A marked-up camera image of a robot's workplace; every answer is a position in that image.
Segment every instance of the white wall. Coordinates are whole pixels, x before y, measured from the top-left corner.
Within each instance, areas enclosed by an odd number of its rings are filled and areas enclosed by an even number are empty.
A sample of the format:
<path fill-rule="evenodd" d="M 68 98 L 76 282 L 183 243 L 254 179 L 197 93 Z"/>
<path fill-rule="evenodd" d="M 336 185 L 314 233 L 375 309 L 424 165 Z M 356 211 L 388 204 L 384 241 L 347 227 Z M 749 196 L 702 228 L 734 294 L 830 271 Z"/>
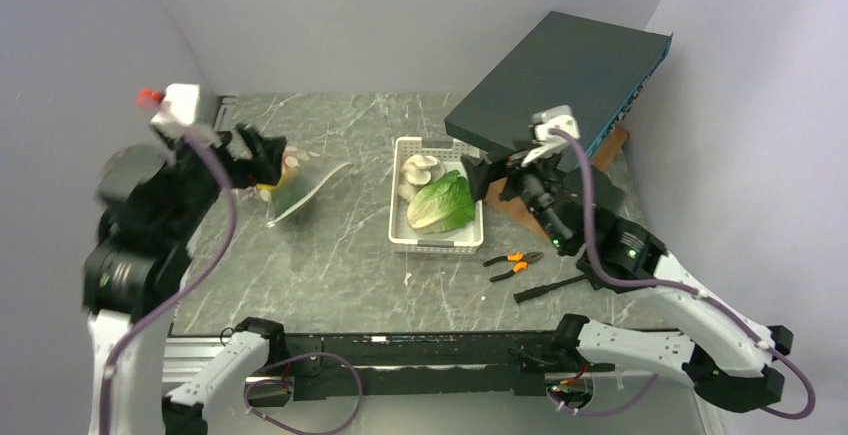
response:
<path fill-rule="evenodd" d="M 845 430 L 848 0 L 662 0 L 669 59 L 629 117 L 649 224 L 742 312 L 795 332 L 830 400 L 807 422 L 729 417 L 732 433 Z M 786 409 L 801 407 L 792 382 Z"/>
<path fill-rule="evenodd" d="M 152 140 L 138 89 L 171 81 L 203 77 L 160 0 L 0 0 L 3 434 L 88 429 L 94 190 L 115 150 Z"/>
<path fill-rule="evenodd" d="M 165 0 L 213 88 L 470 90 L 550 10 L 644 28 L 659 0 Z"/>

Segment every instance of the wooden block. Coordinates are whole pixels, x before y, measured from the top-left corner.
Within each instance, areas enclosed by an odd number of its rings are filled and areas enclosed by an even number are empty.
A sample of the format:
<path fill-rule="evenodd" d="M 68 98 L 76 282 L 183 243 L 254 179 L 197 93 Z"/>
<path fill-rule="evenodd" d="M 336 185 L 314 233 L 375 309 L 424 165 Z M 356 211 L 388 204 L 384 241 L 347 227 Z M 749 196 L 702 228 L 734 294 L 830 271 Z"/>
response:
<path fill-rule="evenodd" d="M 604 140 L 601 148 L 595 152 L 595 156 L 592 157 L 592 165 L 601 171 L 608 169 L 615 156 L 621 151 L 621 147 L 624 146 L 628 135 L 627 130 L 616 127 L 607 139 Z M 492 182 L 489 185 L 489 191 L 486 193 L 485 203 L 505 213 L 540 237 L 547 238 L 545 231 L 542 230 L 542 227 L 539 226 L 533 215 L 530 215 L 530 212 L 527 211 L 527 208 L 525 208 L 524 203 L 520 199 L 513 198 L 508 202 L 502 202 L 498 199 L 501 192 L 503 192 L 504 184 L 506 184 L 505 178 Z"/>

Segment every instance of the black box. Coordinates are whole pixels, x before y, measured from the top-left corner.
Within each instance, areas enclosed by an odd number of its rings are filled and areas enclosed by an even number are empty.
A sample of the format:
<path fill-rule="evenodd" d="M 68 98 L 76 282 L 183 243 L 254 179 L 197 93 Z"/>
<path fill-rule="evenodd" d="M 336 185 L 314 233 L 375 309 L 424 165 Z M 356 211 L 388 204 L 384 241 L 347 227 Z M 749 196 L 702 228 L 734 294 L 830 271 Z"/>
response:
<path fill-rule="evenodd" d="M 447 134 L 502 158 L 530 116 L 570 105 L 591 156 L 665 59 L 671 37 L 550 12 L 445 117 Z M 577 165 L 571 151 L 559 169 Z"/>

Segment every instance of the mushroom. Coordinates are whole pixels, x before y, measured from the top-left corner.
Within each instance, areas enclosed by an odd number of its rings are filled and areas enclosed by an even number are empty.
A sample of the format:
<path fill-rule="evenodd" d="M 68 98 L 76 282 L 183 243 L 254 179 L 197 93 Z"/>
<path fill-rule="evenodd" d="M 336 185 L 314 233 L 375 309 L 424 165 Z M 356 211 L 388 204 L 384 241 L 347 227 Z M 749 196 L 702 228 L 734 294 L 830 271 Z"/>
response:
<path fill-rule="evenodd" d="M 404 165 L 406 165 L 407 163 L 415 164 L 416 167 L 422 170 L 428 170 L 438 165 L 439 159 L 431 155 L 421 155 L 420 153 L 417 153 L 409 157 L 406 162 L 404 162 Z"/>
<path fill-rule="evenodd" d="M 418 189 L 413 187 L 409 182 L 403 181 L 398 184 L 398 195 L 407 202 L 412 202 L 412 199 L 417 194 Z"/>
<path fill-rule="evenodd" d="M 427 185 L 430 183 L 430 179 L 432 178 L 430 172 L 418 168 L 414 163 L 404 165 L 400 171 L 403 173 L 407 182 L 418 187 Z"/>
<path fill-rule="evenodd" d="M 444 175 L 447 171 L 445 169 L 445 165 L 442 162 L 440 162 L 438 159 L 436 160 L 436 162 L 436 165 L 434 165 L 433 168 L 430 169 L 430 181 L 432 182 L 435 182 L 436 180 L 442 178 L 442 175 Z"/>

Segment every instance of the pliers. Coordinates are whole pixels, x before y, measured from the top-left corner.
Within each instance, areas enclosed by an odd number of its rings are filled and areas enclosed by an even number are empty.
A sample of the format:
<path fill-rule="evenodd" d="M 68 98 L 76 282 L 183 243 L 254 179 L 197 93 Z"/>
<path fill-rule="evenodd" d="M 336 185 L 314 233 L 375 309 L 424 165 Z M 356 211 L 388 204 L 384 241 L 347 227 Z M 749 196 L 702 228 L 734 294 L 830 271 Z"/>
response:
<path fill-rule="evenodd" d="M 494 265 L 498 262 L 516 262 L 512 267 L 512 270 L 504 273 L 503 275 L 495 275 L 490 278 L 490 282 L 500 282 L 501 280 L 506 280 L 507 278 L 512 277 L 516 273 L 526 270 L 527 265 L 539 260 L 542 258 L 542 252 L 530 252 L 530 253 L 511 253 L 509 255 L 502 255 L 500 257 L 495 257 L 489 261 L 483 262 L 484 267 L 488 267 L 489 265 Z"/>

